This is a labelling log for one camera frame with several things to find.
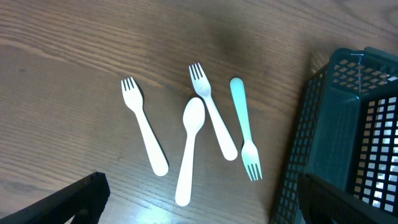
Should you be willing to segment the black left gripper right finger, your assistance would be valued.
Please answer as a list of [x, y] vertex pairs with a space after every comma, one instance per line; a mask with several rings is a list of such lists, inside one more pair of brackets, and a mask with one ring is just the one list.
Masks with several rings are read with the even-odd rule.
[[299, 209], [306, 223], [397, 224], [397, 218], [371, 206], [314, 174], [297, 181]]

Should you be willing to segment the white fork long handle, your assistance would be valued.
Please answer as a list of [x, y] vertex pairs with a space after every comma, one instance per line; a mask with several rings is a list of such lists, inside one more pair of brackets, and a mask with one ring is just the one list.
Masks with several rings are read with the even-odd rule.
[[193, 88], [205, 102], [224, 158], [233, 161], [238, 156], [234, 141], [211, 96], [211, 85], [200, 63], [189, 66]]

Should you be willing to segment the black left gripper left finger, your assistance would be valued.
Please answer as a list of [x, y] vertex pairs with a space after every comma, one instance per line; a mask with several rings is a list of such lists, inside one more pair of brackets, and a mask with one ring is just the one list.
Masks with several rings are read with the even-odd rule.
[[93, 223], [97, 224], [110, 196], [106, 175], [94, 172], [79, 181], [1, 218], [1, 223]]

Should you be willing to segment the white thick-handled spoon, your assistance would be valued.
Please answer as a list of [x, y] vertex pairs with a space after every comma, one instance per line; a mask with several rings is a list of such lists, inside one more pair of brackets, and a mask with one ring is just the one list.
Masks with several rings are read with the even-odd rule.
[[187, 132], [187, 138], [175, 192], [175, 202], [181, 207], [190, 203], [195, 138], [204, 122], [204, 104], [201, 99], [194, 97], [187, 103], [183, 112], [183, 125]]

